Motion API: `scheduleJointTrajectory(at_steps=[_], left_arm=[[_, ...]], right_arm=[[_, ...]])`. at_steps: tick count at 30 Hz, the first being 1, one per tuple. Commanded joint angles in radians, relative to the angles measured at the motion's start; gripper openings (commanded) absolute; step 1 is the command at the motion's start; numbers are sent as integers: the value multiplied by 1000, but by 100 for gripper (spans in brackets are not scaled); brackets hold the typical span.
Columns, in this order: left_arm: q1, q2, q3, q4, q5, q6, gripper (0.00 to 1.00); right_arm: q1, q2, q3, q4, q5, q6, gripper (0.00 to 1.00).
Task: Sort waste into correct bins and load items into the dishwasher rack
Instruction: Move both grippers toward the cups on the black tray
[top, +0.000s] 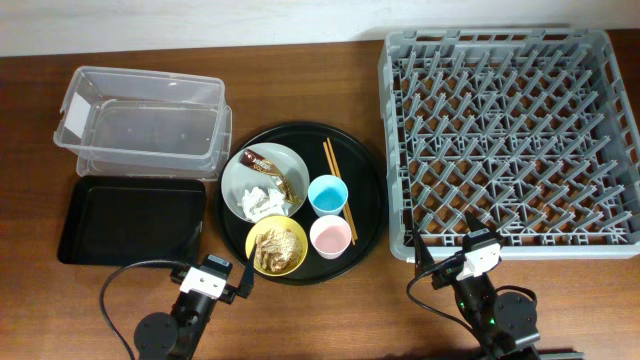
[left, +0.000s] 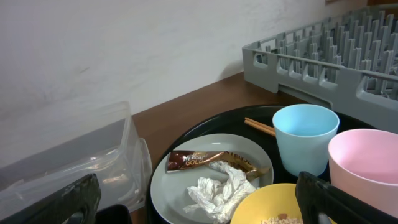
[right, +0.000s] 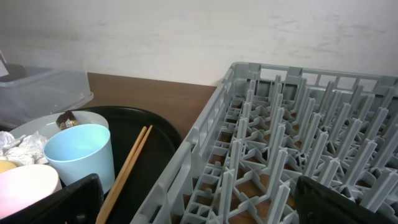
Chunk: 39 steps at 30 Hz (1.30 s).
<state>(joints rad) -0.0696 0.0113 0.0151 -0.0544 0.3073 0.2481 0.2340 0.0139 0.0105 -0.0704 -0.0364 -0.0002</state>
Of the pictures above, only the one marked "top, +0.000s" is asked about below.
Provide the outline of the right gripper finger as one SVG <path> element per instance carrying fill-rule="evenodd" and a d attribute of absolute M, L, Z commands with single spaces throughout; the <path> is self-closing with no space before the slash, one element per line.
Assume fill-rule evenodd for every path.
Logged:
<path fill-rule="evenodd" d="M 465 222 L 471 232 L 489 230 L 489 227 L 482 223 L 473 213 L 465 213 Z"/>
<path fill-rule="evenodd" d="M 412 228 L 412 239 L 415 250 L 414 273 L 419 276 L 429 272 L 434 267 L 435 261 L 416 226 Z"/>

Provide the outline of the food scraps with rice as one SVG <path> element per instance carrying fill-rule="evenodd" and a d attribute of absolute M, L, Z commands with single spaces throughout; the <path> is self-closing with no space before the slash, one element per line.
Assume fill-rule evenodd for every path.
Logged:
<path fill-rule="evenodd" d="M 303 248 L 294 232 L 273 228 L 256 236 L 255 261 L 272 274 L 282 274 L 302 259 Z"/>

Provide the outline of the yellow bowl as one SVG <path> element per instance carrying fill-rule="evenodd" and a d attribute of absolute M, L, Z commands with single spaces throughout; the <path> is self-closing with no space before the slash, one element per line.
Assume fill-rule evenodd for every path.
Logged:
<path fill-rule="evenodd" d="M 245 241 L 245 252 L 247 257 L 249 257 L 250 255 L 252 246 L 255 246 L 256 236 L 258 234 L 263 234 L 266 231 L 273 228 L 291 230 L 296 234 L 303 248 L 303 255 L 302 255 L 301 261 L 295 267 L 291 268 L 290 270 L 282 274 L 272 274 L 272 273 L 266 272 L 265 270 L 260 268 L 257 262 L 255 261 L 255 269 L 261 274 L 266 276 L 280 277 L 280 276 L 285 276 L 294 272 L 302 265 L 302 263 L 306 258 L 309 244 L 308 244 L 308 239 L 305 231 L 295 220 L 285 216 L 271 216 L 257 222 L 249 231 L 249 234 L 247 235 L 246 241 Z"/>

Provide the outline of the white napkin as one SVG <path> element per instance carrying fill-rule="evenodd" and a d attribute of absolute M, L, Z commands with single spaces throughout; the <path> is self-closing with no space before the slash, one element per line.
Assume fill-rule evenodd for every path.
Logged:
<path fill-rule="evenodd" d="M 257 186 L 245 189 L 238 205 L 242 218 L 251 223 L 269 216 L 288 216 L 293 207 L 280 190 L 264 190 Z"/>

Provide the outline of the pink cup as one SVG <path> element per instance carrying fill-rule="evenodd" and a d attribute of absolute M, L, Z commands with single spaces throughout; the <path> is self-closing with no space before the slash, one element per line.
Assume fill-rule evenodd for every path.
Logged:
<path fill-rule="evenodd" d="M 310 228 L 310 242 L 319 255 L 333 260 L 340 257 L 352 243 L 348 222 L 340 216 L 318 218 Z"/>

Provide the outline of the grey plate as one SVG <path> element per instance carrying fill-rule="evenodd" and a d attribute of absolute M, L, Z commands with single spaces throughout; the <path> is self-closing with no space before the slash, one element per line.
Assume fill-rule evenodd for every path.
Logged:
<path fill-rule="evenodd" d="M 290 148 L 276 143 L 258 143 L 250 145 L 245 149 L 253 150 L 273 162 L 288 178 L 301 200 L 301 203 L 298 205 L 292 204 L 291 212 L 287 216 L 291 217 L 304 204 L 310 183 L 308 169 L 302 158 Z M 251 170 L 240 163 L 241 155 L 245 149 L 240 150 L 229 160 L 222 173 L 221 180 L 221 191 L 225 204 L 242 220 L 244 219 L 242 218 L 238 203 L 245 189 L 257 186 L 264 190 L 269 188 L 279 190 L 271 177 Z"/>

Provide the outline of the blue cup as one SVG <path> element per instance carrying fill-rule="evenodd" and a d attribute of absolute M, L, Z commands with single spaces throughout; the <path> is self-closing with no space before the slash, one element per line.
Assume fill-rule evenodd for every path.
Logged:
<path fill-rule="evenodd" d="M 338 215 L 348 200 L 346 184 L 333 175 L 316 177 L 309 185 L 307 195 L 317 216 Z"/>

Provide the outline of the brown snack wrapper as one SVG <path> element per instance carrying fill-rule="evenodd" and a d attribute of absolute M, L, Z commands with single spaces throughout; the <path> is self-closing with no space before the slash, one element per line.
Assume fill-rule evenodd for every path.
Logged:
<path fill-rule="evenodd" d="M 251 170 L 265 174 L 272 178 L 278 189 L 284 194 L 287 203 L 298 205 L 300 198 L 289 182 L 288 178 L 270 160 L 253 150 L 245 149 L 241 155 L 240 163 Z"/>

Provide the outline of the wooden chopstick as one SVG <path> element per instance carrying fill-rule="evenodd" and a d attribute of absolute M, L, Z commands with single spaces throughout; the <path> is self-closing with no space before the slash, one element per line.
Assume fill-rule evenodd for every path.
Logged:
<path fill-rule="evenodd" d="M 325 141 L 323 142 L 323 147 L 324 147 L 325 155 L 326 155 L 326 157 L 327 157 L 327 161 L 328 161 L 328 164 L 329 164 L 329 168 L 330 168 L 330 171 L 331 171 L 331 174 L 332 174 L 332 172 L 333 172 L 332 162 L 331 162 L 330 157 L 328 156 L 328 151 L 327 151 L 327 147 L 326 147 Z"/>
<path fill-rule="evenodd" d="M 325 144 L 326 144 L 326 147 L 327 147 L 328 156 L 330 157 L 331 162 L 332 162 L 332 168 L 333 168 L 332 174 L 334 176 L 338 177 L 338 178 L 342 178 L 341 171 L 340 171 L 340 168 L 339 168 L 339 164 L 337 162 L 337 158 L 336 158 L 336 155 L 335 155 L 335 151 L 333 149 L 333 145 L 332 145 L 331 139 L 329 137 L 326 138 Z M 351 229 L 351 232 L 352 232 L 351 242 L 352 242 L 353 245 L 356 245 L 356 242 L 358 240 L 358 233 L 357 233 L 357 230 L 356 230 L 356 227 L 355 227 L 355 223 L 354 223 L 354 220 L 353 220 L 353 216 L 352 216 L 352 212 L 351 212 L 351 209 L 350 209 L 350 206 L 349 206 L 349 202 L 345 203 L 344 213 L 345 213 L 345 219 L 349 223 L 349 226 L 350 226 L 350 229 Z"/>

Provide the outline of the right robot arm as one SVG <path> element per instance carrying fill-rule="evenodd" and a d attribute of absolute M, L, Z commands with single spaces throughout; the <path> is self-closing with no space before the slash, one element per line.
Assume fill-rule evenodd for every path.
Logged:
<path fill-rule="evenodd" d="M 504 238 L 473 214 L 465 214 L 469 232 L 462 249 L 437 262 L 417 229 L 412 230 L 415 276 L 406 287 L 419 307 L 462 326 L 479 343 L 480 359 L 538 359 L 535 343 L 537 296 L 530 289 L 505 285 L 496 288 L 488 273 L 501 262 Z M 412 288 L 429 277 L 435 290 L 452 287 L 459 318 L 418 300 Z"/>

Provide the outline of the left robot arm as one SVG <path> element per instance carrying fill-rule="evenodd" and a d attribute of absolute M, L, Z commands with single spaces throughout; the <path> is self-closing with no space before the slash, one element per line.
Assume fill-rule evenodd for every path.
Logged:
<path fill-rule="evenodd" d="M 217 256 L 206 256 L 199 265 L 184 265 L 171 272 L 180 293 L 169 313 L 144 317 L 134 332 L 134 345 L 141 360 L 191 359 L 217 303 L 246 299 L 254 286 L 251 253 L 237 286 L 228 283 L 233 265 Z"/>

